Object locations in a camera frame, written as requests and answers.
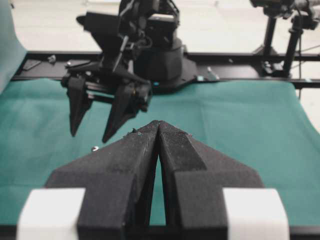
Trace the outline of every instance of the white floor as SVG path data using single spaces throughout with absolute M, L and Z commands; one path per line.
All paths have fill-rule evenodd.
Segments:
M 91 36 L 75 20 L 87 10 L 118 11 L 117 3 L 89 3 L 86 0 L 14 0 L 15 29 L 30 51 L 99 51 Z M 179 37 L 189 52 L 251 52 L 263 41 L 267 17 L 249 0 L 175 0 L 181 12 Z M 274 48 L 285 53 L 291 26 L 280 19 Z M 320 44 L 320 27 L 306 30 L 302 49 Z M 320 48 L 308 53 L 320 53 Z M 298 77 L 299 68 L 292 71 Z M 320 63 L 306 63 L 303 78 L 320 78 Z M 314 127 L 320 132 L 320 89 L 304 89 L 301 103 Z

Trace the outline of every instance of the white block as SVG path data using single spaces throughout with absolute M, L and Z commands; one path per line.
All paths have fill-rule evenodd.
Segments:
M 228 240 L 289 240 L 289 224 L 275 189 L 224 188 Z
M 17 240 L 78 240 L 84 188 L 34 189 L 17 224 Z

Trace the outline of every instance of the screw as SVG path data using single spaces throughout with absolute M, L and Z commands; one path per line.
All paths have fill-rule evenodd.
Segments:
M 99 147 L 98 146 L 93 146 L 91 148 L 91 152 L 95 152 L 95 151 L 98 151 L 99 150 Z

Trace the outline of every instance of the black wire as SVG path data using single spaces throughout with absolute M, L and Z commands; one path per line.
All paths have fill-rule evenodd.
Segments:
M 295 68 L 297 68 L 297 67 L 299 67 L 299 66 L 300 66 L 300 64 L 294 65 L 294 66 L 291 67 L 291 69 L 295 69 Z
M 316 49 L 316 48 L 320 48 L 320 45 L 317 45 L 317 46 L 313 46 L 313 47 L 309 47 L 309 48 L 306 48 L 306 49 L 303 49 L 301 52 L 306 52 L 306 51 L 310 51 L 312 49 Z
M 302 17 L 302 14 L 301 14 L 301 11 L 300 9 L 295 6 L 295 9 L 297 10 L 298 14 L 299 14 L 299 25 L 300 25 L 300 36 L 299 36 L 299 78 L 301 80 L 302 78 L 302 69 L 301 69 L 301 52 L 302 52 L 302 31 L 303 31 L 303 17 Z

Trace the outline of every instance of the green cloth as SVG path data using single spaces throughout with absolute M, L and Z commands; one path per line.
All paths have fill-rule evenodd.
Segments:
M 69 102 L 59 82 L 12 82 L 0 96 L 0 224 L 15 224 L 32 188 L 51 171 L 102 147 L 110 105 L 94 102 L 76 137 L 69 130 Z M 320 136 L 294 87 L 276 81 L 193 84 L 154 96 L 108 142 L 152 120 L 164 120 L 253 168 L 277 188 L 296 225 L 320 225 Z M 164 225 L 161 169 L 156 172 L 151 224 Z
M 8 0 L 0 0 L 0 94 L 18 70 L 27 51 L 15 33 Z

